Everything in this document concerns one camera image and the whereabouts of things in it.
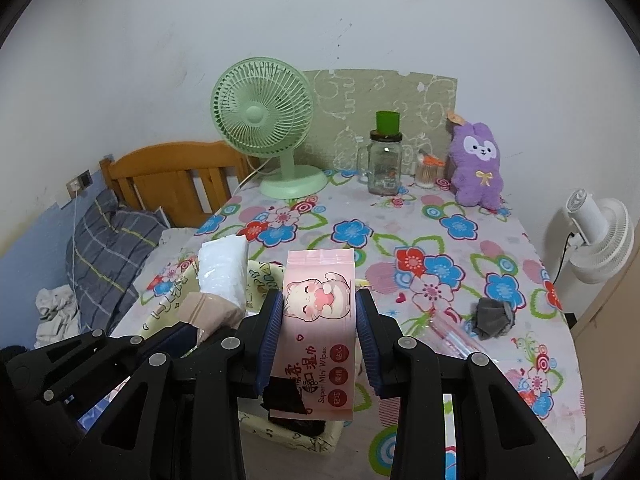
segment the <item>yellow bow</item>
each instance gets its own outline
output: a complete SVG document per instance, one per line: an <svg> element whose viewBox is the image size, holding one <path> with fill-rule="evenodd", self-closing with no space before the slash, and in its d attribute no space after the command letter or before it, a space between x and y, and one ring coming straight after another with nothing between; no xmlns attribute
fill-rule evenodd
<svg viewBox="0 0 640 480"><path fill-rule="evenodd" d="M476 171L476 177L481 178L482 180L480 181L480 186L490 186L491 184L489 184L489 179L494 177L494 174L491 173L491 171L487 171L486 173L484 171Z"/></svg>

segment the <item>white fan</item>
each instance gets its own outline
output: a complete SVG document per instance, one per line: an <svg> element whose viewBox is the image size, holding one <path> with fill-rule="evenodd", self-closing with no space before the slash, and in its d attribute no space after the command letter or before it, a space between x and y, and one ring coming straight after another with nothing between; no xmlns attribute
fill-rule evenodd
<svg viewBox="0 0 640 480"><path fill-rule="evenodd" d="M569 265L585 283L604 282L625 264L634 244L634 229L626 206L614 198L597 202L590 193L578 189L566 201L569 218L579 236Z"/></svg>

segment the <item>table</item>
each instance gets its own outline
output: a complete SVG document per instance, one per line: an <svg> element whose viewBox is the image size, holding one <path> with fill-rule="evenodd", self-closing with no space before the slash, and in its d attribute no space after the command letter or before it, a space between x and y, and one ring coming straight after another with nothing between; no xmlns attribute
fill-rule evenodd
<svg viewBox="0 0 640 480"><path fill-rule="evenodd" d="M270 199L250 182L194 238L201 244L244 234L251 259L280 264L290 250L354 248L356 277L370 283L379 311L398 320L408 335L419 335L432 308L468 331L478 298L509 301L516 311L515 327L480 344L580 474L586 421L574 343L549 275L509 205L503 203L497 211L463 208L455 203L448 182L427 190L410 177L397 196L378 197L367 192L354 171L326 174L329 184L321 192L298 200ZM254 278L258 287L270 286L263 274ZM160 280L165 294L171 280ZM446 479L454 480L456 447L450 404L445 402ZM397 399L380 401L362 373L353 422L345 423L334 454L292 452L243 433L247 475L388 476L398 406Z"/></svg>

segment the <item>wooden bed frame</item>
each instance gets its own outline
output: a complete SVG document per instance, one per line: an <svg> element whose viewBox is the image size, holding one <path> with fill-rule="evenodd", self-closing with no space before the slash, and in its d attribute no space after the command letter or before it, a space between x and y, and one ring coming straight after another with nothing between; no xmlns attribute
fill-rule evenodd
<svg viewBox="0 0 640 480"><path fill-rule="evenodd" d="M201 178L213 212L231 198L225 168L235 168L238 182L251 171L245 156L222 140L155 144L116 162L100 161L105 184L121 201L133 209L162 206L176 227L200 227L210 216L200 204L194 176Z"/></svg>

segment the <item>plaid blanket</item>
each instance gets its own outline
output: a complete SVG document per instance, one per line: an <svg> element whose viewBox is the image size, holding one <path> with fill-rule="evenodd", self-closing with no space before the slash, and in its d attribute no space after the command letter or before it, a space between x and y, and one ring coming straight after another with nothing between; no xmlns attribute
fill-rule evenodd
<svg viewBox="0 0 640 480"><path fill-rule="evenodd" d="M133 280L158 245L164 225L154 213L119 205L115 193L98 195L66 247L66 275L76 292L81 331L107 334L138 298Z"/></svg>

